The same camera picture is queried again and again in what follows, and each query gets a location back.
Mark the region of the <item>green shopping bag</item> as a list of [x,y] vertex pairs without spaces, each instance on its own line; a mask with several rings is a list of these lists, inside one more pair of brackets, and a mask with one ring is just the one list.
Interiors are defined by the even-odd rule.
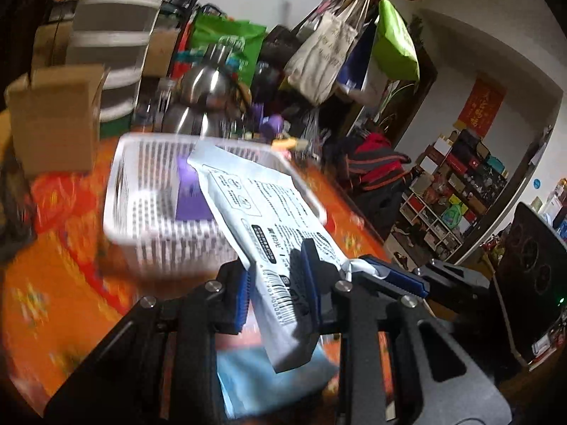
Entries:
[[228,65],[235,70],[239,81],[250,86],[265,35],[265,26],[248,20],[201,13],[193,22],[189,52],[192,55],[204,54],[211,44],[228,46],[231,49]]

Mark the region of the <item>red black jacket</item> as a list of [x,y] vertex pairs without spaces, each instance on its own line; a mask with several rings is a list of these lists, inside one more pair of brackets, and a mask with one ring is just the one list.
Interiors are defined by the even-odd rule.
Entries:
[[378,235],[386,239],[394,226],[411,171],[411,158],[397,152],[383,134],[371,132],[346,157],[350,196]]

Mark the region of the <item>stainless steel kettle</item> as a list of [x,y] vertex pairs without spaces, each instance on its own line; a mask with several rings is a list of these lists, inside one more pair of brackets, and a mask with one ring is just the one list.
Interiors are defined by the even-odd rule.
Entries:
[[211,44],[184,74],[177,99],[162,118],[163,132],[228,138],[243,127],[250,101],[227,63],[230,53],[228,46]]

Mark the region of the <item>purple tissue pack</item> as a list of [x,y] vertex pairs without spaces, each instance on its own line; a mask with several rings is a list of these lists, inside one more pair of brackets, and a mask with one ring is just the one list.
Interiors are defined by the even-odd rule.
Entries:
[[200,188],[197,171],[187,162],[188,157],[177,157],[172,198],[175,220],[179,222],[211,221],[212,211]]

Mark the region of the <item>white perforated plastic basket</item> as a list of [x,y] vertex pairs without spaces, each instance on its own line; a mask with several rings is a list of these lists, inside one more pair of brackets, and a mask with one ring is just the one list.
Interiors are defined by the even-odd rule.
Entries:
[[237,257],[214,220],[175,218],[177,160],[189,157],[199,140],[192,135],[125,134],[118,141],[103,229],[122,250],[129,270],[140,277],[215,272]]

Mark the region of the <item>white blue bag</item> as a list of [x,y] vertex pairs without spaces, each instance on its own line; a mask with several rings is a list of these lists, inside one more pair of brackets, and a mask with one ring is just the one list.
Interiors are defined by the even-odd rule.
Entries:
[[375,107],[382,100],[388,78],[372,58],[376,23],[369,22],[355,41],[336,79],[337,90],[363,106]]

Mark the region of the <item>shelf with goods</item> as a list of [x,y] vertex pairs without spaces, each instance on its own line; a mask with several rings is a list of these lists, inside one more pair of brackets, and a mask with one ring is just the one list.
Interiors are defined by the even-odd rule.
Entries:
[[417,175],[402,194],[391,235],[416,265],[450,261],[481,230],[507,185],[507,172],[473,131],[439,137],[420,155]]

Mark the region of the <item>lime green bag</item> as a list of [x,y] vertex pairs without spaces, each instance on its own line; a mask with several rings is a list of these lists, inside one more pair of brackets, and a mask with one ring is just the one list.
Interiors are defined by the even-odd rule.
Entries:
[[378,2],[378,19],[372,57],[392,81],[419,81],[420,68],[405,21],[389,0]]

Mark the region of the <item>light blue package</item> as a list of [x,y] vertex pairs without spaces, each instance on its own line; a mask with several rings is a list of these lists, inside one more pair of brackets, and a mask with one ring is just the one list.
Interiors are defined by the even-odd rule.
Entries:
[[229,419],[260,417],[289,406],[327,387],[338,366],[321,347],[302,367],[277,373],[260,344],[239,344],[234,337],[217,340],[217,377]]

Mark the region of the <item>grey white drawer tower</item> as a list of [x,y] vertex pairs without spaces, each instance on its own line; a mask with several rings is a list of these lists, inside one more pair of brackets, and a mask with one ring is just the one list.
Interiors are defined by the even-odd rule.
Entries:
[[142,70],[162,0],[79,0],[67,64],[101,64],[101,137],[125,134],[135,111]]

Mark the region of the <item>red wall banner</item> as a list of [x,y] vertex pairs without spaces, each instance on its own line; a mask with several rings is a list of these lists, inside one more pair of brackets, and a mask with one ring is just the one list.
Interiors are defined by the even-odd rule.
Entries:
[[467,129],[478,137],[488,134],[505,100],[506,89],[489,78],[478,76],[454,127]]

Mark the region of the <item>white printed package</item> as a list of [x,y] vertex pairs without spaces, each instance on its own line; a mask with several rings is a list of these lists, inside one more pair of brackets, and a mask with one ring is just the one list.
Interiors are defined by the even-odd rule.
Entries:
[[252,278],[252,303],[276,372],[306,364],[321,333],[301,249],[350,280],[369,266],[349,259],[323,226],[324,209],[283,155],[267,145],[203,138],[189,158],[216,223]]

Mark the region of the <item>beige canvas tote bag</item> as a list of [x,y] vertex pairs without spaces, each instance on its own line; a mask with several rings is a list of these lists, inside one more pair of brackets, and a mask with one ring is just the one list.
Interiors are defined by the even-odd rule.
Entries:
[[314,107],[332,94],[366,18],[370,0],[353,0],[337,16],[324,12],[317,29],[285,65],[286,80]]

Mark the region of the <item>cardboard box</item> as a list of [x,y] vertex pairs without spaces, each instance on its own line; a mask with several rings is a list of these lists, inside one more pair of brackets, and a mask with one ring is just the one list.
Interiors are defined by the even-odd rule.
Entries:
[[13,147],[26,176],[93,169],[107,75],[101,64],[54,66],[6,88]]

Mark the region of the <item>floral orange tablecloth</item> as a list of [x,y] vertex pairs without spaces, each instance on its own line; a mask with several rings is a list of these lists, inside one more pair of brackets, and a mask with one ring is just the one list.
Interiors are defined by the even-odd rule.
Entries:
[[212,267],[187,276],[135,276],[102,231],[115,138],[99,145],[85,175],[37,177],[37,238],[1,276],[1,354],[8,384],[42,413],[63,381],[143,294],[182,295],[215,277]]

